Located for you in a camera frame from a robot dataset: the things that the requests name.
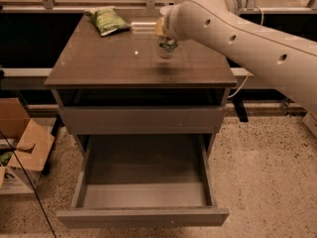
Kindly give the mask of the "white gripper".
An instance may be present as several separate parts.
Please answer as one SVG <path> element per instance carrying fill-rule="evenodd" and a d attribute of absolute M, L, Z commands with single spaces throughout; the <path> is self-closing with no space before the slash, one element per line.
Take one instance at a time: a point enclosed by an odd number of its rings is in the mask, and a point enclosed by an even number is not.
<path fill-rule="evenodd" d="M 177 24 L 177 13 L 179 5 L 169 5 L 171 9 L 166 15 L 160 17 L 156 22 L 156 35 L 161 37 L 166 34 L 170 39 L 183 41 L 184 37 L 179 32 Z"/>

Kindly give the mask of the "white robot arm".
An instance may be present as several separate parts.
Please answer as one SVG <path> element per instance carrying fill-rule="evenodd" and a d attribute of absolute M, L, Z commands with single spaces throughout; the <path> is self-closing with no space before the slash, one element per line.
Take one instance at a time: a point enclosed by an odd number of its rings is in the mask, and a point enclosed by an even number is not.
<path fill-rule="evenodd" d="M 240 17 L 246 0 L 185 0 L 160 9 L 156 34 L 193 40 L 317 113 L 317 43 Z"/>

